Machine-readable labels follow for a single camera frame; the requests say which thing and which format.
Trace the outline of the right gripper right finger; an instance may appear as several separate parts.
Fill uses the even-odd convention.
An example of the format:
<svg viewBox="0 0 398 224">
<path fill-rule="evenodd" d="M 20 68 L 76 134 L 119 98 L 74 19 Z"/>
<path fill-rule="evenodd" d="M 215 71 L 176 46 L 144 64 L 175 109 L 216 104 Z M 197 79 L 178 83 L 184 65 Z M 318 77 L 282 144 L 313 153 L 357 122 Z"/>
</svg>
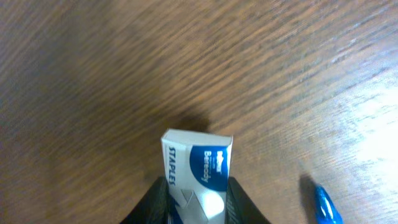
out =
<svg viewBox="0 0 398 224">
<path fill-rule="evenodd" d="M 228 179 L 225 223 L 271 224 L 234 177 Z"/>
</svg>

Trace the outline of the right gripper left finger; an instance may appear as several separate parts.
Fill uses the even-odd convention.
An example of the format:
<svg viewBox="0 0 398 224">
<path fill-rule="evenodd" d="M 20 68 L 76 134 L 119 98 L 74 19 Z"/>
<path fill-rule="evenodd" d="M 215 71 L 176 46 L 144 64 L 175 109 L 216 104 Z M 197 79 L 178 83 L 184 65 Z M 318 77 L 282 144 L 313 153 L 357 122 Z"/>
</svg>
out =
<svg viewBox="0 0 398 224">
<path fill-rule="evenodd" d="M 120 224 L 168 224 L 169 193 L 165 177 L 158 177 Z"/>
</svg>

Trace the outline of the blue white staples box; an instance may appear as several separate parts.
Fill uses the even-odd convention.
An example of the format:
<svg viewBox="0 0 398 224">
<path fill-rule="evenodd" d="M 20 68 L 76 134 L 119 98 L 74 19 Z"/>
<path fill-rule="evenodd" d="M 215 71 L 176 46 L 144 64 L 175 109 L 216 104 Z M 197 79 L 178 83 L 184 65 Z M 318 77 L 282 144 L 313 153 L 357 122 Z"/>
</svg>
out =
<svg viewBox="0 0 398 224">
<path fill-rule="evenodd" d="M 161 143 L 168 222 L 224 223 L 233 137 L 168 129 Z"/>
</svg>

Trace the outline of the blue ballpoint pen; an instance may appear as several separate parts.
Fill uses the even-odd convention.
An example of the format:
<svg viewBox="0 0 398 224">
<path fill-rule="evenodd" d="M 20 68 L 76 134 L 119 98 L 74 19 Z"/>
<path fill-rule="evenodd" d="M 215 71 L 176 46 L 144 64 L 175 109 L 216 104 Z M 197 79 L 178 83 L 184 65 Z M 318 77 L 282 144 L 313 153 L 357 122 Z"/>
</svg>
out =
<svg viewBox="0 0 398 224">
<path fill-rule="evenodd" d="M 333 204 L 327 191 L 321 186 L 315 186 L 315 218 L 318 224 L 343 224 L 343 219 Z"/>
</svg>

